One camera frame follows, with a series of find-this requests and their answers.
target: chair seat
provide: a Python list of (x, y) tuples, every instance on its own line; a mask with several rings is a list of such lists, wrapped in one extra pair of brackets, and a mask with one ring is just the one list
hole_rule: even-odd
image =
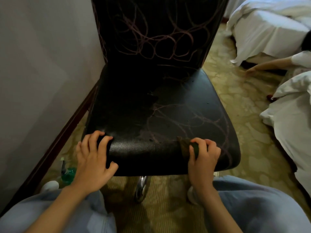
[(107, 165), (119, 165), (116, 176), (186, 174), (178, 136), (215, 141), (216, 171), (240, 162), (235, 130), (202, 69), (106, 64), (83, 136), (95, 130), (114, 137)]

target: wooden trim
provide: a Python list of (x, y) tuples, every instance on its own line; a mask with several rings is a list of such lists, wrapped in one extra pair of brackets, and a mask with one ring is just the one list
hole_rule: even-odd
[(18, 202), (33, 195), (37, 186), (40, 184), (42, 178), (47, 173), (48, 169), (52, 165), (53, 161), (58, 156), (58, 153), (69, 139), (71, 133), (76, 128), (84, 114), (91, 107), (92, 101), (95, 98), (97, 91), (97, 84), (92, 88), (87, 97), (84, 99), (79, 108), (75, 111), (68, 123), (64, 126), (46, 153), (43, 155), (39, 163), (27, 177), (25, 182), (21, 185), (18, 191), (15, 193), (11, 201), (1, 212), (0, 217), (5, 214), (10, 208), (12, 208)]
[(222, 22), (222, 23), (227, 23), (228, 20), (229, 20), (229, 18), (223, 17), (222, 20), (221, 20), (221, 22)]

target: chair leg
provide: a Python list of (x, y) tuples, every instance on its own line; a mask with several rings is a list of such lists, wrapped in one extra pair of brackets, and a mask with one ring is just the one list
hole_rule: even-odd
[(134, 196), (134, 200), (137, 203), (141, 203), (147, 194), (147, 189), (148, 189), (147, 180), (148, 180), (148, 176), (140, 176), (138, 178), (136, 190), (135, 190), (135, 196)]

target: chair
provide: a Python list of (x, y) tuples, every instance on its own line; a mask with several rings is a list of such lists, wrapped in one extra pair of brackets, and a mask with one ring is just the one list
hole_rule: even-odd
[(107, 164), (116, 176), (186, 174), (177, 137), (221, 148), (215, 171), (236, 167), (235, 130), (204, 63), (228, 0), (92, 0), (106, 60), (83, 133), (114, 136)]

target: white sleeve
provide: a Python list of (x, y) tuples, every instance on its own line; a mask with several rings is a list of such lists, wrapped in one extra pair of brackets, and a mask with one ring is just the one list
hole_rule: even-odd
[(294, 65), (311, 68), (311, 51), (305, 50), (291, 57), (291, 61)]

